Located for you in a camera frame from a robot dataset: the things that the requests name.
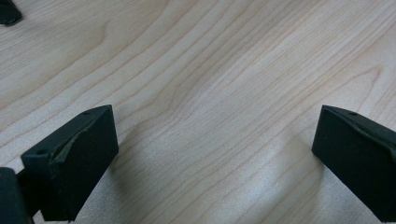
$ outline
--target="table surface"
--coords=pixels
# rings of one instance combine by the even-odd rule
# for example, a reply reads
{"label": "table surface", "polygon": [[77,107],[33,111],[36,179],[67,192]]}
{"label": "table surface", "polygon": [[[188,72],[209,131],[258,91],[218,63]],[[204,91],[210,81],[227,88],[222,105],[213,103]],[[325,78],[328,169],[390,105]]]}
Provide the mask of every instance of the table surface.
{"label": "table surface", "polygon": [[396,130],[395,1],[15,3],[0,165],[113,105],[120,154],[76,223],[379,223],[311,147],[322,105]]}

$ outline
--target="wooden table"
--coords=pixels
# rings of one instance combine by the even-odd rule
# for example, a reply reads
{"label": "wooden table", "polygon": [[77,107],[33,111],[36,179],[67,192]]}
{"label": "wooden table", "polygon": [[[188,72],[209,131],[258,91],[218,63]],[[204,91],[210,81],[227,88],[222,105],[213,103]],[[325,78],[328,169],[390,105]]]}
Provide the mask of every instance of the wooden table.
{"label": "wooden table", "polygon": [[311,147],[322,105],[396,130],[395,1],[15,3],[0,165],[113,105],[120,154],[76,223],[379,223]]}

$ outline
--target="wood grain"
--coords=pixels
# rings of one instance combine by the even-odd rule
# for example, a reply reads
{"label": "wood grain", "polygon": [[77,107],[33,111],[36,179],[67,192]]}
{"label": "wood grain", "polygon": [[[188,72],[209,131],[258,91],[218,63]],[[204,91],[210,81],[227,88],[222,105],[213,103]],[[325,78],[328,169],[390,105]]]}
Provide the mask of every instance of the wood grain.
{"label": "wood grain", "polygon": [[394,1],[15,3],[0,165],[114,108],[120,154],[76,223],[379,223],[310,148],[321,105],[396,130]]}

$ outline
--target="hole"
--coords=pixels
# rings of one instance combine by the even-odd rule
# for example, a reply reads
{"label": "hole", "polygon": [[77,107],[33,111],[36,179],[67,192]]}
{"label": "hole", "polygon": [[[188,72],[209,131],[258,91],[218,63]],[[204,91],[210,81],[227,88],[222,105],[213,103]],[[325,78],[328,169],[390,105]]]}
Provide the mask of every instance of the hole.
{"label": "hole", "polygon": [[41,148],[41,149],[39,149],[35,154],[37,154],[37,155],[44,155],[44,154],[47,154],[48,152],[49,152],[48,149],[46,149],[46,148]]}

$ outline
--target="black object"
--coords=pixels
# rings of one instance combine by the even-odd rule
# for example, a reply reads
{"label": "black object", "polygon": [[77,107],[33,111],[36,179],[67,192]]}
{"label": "black object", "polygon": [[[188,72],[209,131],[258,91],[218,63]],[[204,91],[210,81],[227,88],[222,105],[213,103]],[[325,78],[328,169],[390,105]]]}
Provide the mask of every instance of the black object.
{"label": "black object", "polygon": [[118,152],[111,105],[79,114],[23,153],[17,176],[0,168],[0,223],[33,223],[38,210],[46,221],[75,220]]}
{"label": "black object", "polygon": [[396,221],[396,133],[324,105],[312,152],[382,222]]}
{"label": "black object", "polygon": [[0,24],[11,26],[22,19],[22,14],[11,0],[0,0]]}

